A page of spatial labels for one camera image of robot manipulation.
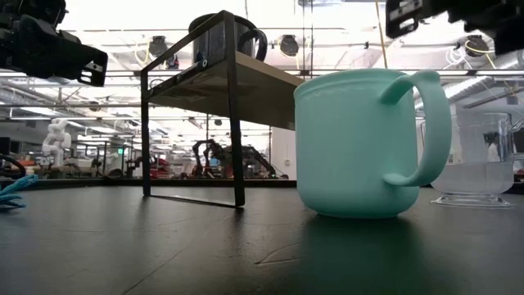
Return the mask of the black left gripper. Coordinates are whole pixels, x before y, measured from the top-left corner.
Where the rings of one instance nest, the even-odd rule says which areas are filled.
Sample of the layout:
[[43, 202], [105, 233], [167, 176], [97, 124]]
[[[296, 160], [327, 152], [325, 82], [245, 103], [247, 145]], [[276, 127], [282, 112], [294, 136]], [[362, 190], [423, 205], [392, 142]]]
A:
[[1, 0], [1, 67], [102, 87], [108, 56], [72, 34], [56, 31], [67, 13], [65, 0]]

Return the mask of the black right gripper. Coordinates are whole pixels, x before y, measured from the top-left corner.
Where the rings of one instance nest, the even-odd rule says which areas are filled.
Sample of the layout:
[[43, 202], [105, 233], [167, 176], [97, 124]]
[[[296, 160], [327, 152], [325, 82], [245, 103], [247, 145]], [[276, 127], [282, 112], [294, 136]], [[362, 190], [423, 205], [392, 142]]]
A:
[[[445, 1], [386, 0], [386, 36], [409, 34], [420, 20], [445, 10]], [[453, 1], [448, 16], [451, 23], [461, 20], [466, 32], [478, 30], [490, 37], [497, 55], [523, 49], [523, 0]]]

